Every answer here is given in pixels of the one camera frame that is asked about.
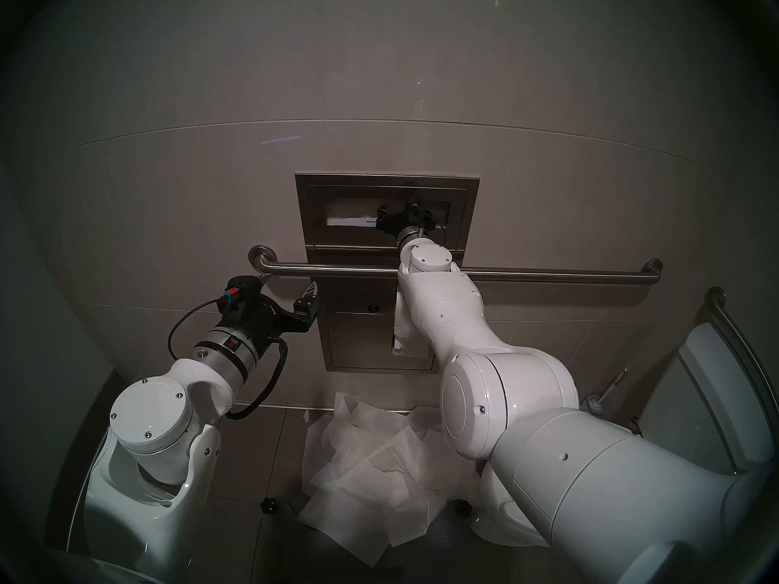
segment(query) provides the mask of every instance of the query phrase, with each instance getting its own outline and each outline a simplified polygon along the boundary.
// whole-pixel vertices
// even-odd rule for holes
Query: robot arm
[[[315,283],[293,311],[262,288],[260,278],[232,278],[217,300],[222,318],[203,340],[166,374],[133,383],[114,402],[84,507],[95,559],[156,581],[184,575],[219,453],[217,421],[247,416],[270,394],[286,359],[281,336],[306,332],[316,319]],[[274,342],[280,360],[270,383],[249,407],[230,412]]]
[[[531,534],[524,544],[554,544],[597,582],[628,572],[631,582],[649,581],[680,549],[699,558],[720,548],[764,473],[711,473],[579,411],[566,368],[502,342],[476,286],[423,225],[413,226],[418,207],[405,213],[379,213],[377,222],[400,249],[407,309],[396,318],[411,320],[443,368],[450,443],[469,459],[490,459],[481,480],[485,520]]]

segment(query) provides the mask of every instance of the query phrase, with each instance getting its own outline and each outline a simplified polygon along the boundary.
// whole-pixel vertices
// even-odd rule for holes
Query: wall-mounted unit
[[[439,226],[430,237],[462,264],[478,179],[296,174],[295,180],[309,263],[398,267],[395,239],[376,230],[376,211],[401,211],[406,201],[414,200],[432,212]],[[426,357],[392,352],[395,280],[327,277],[318,282],[327,370],[435,371],[432,349]]]

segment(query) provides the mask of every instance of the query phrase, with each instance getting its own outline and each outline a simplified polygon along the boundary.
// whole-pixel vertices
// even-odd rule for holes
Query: toilet paper
[[[400,289],[395,294],[395,328],[392,353],[396,356],[427,357],[430,346],[411,321]]]
[[[298,518],[370,566],[423,536],[448,501],[481,505],[475,466],[447,442],[438,409],[403,417],[342,393],[308,429],[302,484],[312,498]]]

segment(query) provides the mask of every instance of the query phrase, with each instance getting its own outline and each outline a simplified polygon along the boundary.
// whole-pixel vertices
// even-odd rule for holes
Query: tile wall
[[[251,273],[252,245],[305,260],[297,171],[481,178],[468,266],[661,258],[651,289],[480,285],[495,331],[581,395],[631,366],[622,417],[716,283],[779,378],[774,95],[707,0],[57,0],[0,82],[28,226],[129,381],[167,369],[170,327]],[[436,376],[328,373],[316,329],[289,337],[270,402],[438,403]]]

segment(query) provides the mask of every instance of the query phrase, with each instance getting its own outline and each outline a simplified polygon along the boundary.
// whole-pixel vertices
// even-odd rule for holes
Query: grab bar
[[[249,263],[261,274],[316,278],[397,278],[392,266],[333,266],[316,263],[279,262],[276,253],[265,245],[249,250]],[[460,268],[472,280],[493,282],[579,283],[579,284],[655,284],[660,281],[663,262],[651,259],[640,272],[598,272],[585,269],[503,269]]]
[[[725,300],[725,290],[722,287],[712,287],[706,291],[705,302],[714,316],[713,323],[733,350],[736,358],[741,362],[741,366],[746,371],[747,378],[763,406],[771,429],[771,436],[774,438],[774,453],[776,453],[779,451],[779,402],[777,394],[755,350],[752,349],[733,318],[725,311]]]

